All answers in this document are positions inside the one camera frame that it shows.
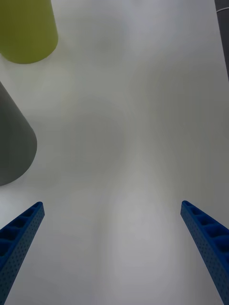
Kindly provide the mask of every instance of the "dark gray object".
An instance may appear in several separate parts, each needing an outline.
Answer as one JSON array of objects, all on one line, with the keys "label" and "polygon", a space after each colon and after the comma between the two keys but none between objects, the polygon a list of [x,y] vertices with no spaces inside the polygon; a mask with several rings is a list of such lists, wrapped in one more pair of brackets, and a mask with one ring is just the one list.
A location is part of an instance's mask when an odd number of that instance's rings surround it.
[{"label": "dark gray object", "polygon": [[0,185],[23,175],[36,151],[33,129],[0,82]]},{"label": "dark gray object", "polygon": [[223,52],[229,77],[229,0],[215,0]]}]

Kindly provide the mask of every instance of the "cylindrical container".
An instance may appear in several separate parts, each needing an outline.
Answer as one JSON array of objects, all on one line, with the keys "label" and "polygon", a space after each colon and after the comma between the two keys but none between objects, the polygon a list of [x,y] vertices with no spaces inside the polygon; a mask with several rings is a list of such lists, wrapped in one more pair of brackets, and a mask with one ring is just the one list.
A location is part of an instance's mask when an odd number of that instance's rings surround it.
[{"label": "cylindrical container", "polygon": [[215,0],[225,63],[229,77],[229,0]]},{"label": "cylindrical container", "polygon": [[23,175],[36,151],[33,129],[0,82],[0,185]]},{"label": "cylindrical container", "polygon": [[40,61],[57,42],[51,0],[0,0],[0,53],[6,59]]}]

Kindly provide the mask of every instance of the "white table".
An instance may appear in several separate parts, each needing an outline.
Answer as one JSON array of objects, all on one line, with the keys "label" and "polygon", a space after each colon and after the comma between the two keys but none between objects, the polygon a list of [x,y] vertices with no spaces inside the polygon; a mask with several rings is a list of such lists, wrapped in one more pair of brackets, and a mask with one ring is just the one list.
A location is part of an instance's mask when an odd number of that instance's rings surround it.
[{"label": "white table", "polygon": [[59,44],[0,80],[36,132],[0,225],[46,216],[6,305],[222,304],[180,217],[229,227],[229,82],[214,0],[53,0]]}]

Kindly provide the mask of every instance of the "yellow-green cylinder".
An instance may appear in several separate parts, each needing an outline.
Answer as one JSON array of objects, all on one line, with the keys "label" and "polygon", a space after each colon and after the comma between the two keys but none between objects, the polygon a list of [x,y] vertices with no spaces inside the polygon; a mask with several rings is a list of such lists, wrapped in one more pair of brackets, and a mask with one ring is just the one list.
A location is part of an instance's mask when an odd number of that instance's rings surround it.
[{"label": "yellow-green cylinder", "polygon": [[51,0],[0,0],[0,53],[6,59],[40,61],[57,42]]}]

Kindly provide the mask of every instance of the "perforated blue plastic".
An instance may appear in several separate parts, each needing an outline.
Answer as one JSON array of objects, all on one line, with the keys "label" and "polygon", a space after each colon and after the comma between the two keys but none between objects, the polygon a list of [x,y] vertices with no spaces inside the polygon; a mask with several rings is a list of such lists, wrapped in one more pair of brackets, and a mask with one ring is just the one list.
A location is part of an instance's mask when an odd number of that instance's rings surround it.
[{"label": "perforated blue plastic", "polygon": [[37,202],[0,230],[0,305],[3,305],[44,218]]},{"label": "perforated blue plastic", "polygon": [[229,305],[229,230],[188,201],[182,202],[180,214],[223,303]]}]

